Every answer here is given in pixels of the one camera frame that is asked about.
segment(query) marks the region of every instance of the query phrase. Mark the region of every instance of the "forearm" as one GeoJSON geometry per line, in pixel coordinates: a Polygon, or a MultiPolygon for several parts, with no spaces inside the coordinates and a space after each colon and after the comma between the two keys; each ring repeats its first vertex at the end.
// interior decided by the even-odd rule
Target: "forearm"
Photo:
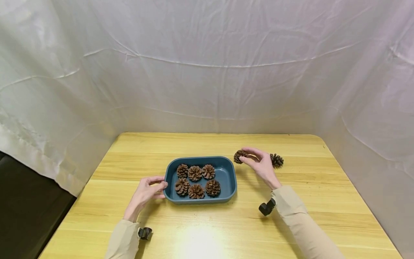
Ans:
{"type": "Polygon", "coordinates": [[[109,240],[105,259],[134,259],[138,252],[139,223],[136,223],[143,205],[131,203],[125,210],[123,219],[116,225],[109,240]]]}
{"type": "Polygon", "coordinates": [[[304,204],[291,187],[284,186],[274,190],[272,197],[277,202],[277,211],[306,258],[344,258],[335,243],[309,216],[304,204]]]}
{"type": "Polygon", "coordinates": [[[134,259],[140,241],[138,228],[139,223],[122,219],[112,232],[105,259],[134,259]]]}

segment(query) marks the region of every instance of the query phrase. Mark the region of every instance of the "tray rim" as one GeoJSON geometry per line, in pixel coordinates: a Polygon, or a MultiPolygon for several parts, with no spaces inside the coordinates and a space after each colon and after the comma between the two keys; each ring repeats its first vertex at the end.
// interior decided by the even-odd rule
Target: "tray rim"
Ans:
{"type": "Polygon", "coordinates": [[[164,193],[165,198],[167,198],[167,199],[168,199],[169,201],[171,201],[172,203],[185,203],[185,204],[189,204],[189,203],[191,203],[191,204],[207,204],[207,203],[206,203],[206,201],[208,201],[208,203],[210,203],[210,201],[211,201],[211,200],[214,200],[214,201],[224,201],[224,202],[229,201],[229,200],[230,200],[230,199],[234,196],[234,194],[237,192],[237,178],[236,178],[236,170],[234,169],[233,162],[232,162],[230,159],[228,159],[227,157],[224,157],[224,156],[221,156],[221,155],[208,156],[208,157],[179,157],[179,158],[176,158],[176,159],[172,160],[172,161],[168,164],[167,169],[165,170],[164,181],[167,181],[167,172],[168,172],[168,169],[170,168],[171,164],[172,164],[174,161],[176,161],[176,160],[181,160],[181,159],[193,159],[193,158],[215,158],[215,157],[221,157],[221,158],[224,158],[224,159],[228,160],[228,161],[230,162],[230,164],[231,164],[231,167],[233,168],[233,175],[234,175],[235,188],[234,188],[234,191],[233,191],[233,192],[232,192],[229,196],[227,196],[227,197],[221,197],[221,198],[211,198],[211,199],[208,199],[208,200],[205,200],[205,199],[175,200],[175,199],[171,199],[171,198],[167,195],[167,193],[166,193],[166,191],[165,191],[165,189],[164,189],[164,190],[163,190],[163,193],[164,193]]]}

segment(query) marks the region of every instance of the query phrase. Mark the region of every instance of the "white cloth wall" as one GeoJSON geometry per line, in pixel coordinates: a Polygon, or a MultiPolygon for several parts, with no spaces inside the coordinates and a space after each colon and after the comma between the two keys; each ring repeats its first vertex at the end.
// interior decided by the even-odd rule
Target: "white cloth wall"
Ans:
{"type": "Polygon", "coordinates": [[[0,0],[0,150],[78,195],[125,131],[321,136],[414,258],[412,0],[0,0]]]}

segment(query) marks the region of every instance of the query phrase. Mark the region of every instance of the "wooden table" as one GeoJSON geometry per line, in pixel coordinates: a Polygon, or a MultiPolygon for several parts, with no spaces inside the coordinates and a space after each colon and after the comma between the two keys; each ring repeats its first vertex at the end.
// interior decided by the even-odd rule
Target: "wooden table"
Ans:
{"type": "MultiPolygon", "coordinates": [[[[41,258],[103,258],[111,232],[142,177],[164,175],[178,157],[222,155],[243,146],[280,154],[276,170],[346,258],[401,258],[332,156],[312,135],[124,133],[113,143],[41,258]]],[[[270,190],[247,165],[235,164],[238,190],[226,204],[147,205],[142,226],[153,229],[136,258],[302,258],[278,213],[260,214],[270,190]]]]}

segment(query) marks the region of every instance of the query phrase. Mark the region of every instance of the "brown pine cone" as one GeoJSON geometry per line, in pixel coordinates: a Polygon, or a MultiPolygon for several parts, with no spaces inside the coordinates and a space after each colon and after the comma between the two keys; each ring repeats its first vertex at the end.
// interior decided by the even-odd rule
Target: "brown pine cone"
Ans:
{"type": "Polygon", "coordinates": [[[212,165],[205,165],[202,171],[205,179],[213,179],[216,175],[216,170],[212,165]]]}
{"type": "Polygon", "coordinates": [[[213,179],[206,183],[206,192],[209,196],[217,196],[220,190],[220,183],[217,180],[213,179]]]}
{"type": "Polygon", "coordinates": [[[188,173],[188,166],[185,164],[181,164],[177,168],[177,175],[179,178],[186,178],[188,173]]]}
{"type": "Polygon", "coordinates": [[[188,169],[188,178],[193,181],[196,182],[198,180],[201,179],[202,177],[202,171],[200,169],[200,167],[193,165],[192,167],[190,167],[190,169],[188,169]]]}
{"type": "Polygon", "coordinates": [[[190,182],[187,178],[179,178],[176,182],[176,192],[180,196],[185,196],[188,193],[188,189],[190,188],[190,182]]]}
{"type": "Polygon", "coordinates": [[[188,189],[188,195],[190,199],[203,199],[204,198],[204,189],[199,184],[194,184],[188,189]]]}
{"type": "Polygon", "coordinates": [[[281,167],[284,161],[280,155],[276,154],[270,154],[270,160],[272,161],[273,168],[281,167]]]}
{"type": "Polygon", "coordinates": [[[242,161],[240,161],[239,157],[245,157],[247,156],[248,153],[246,153],[246,151],[244,150],[239,150],[234,154],[234,162],[238,163],[238,164],[243,164],[242,161]]]}

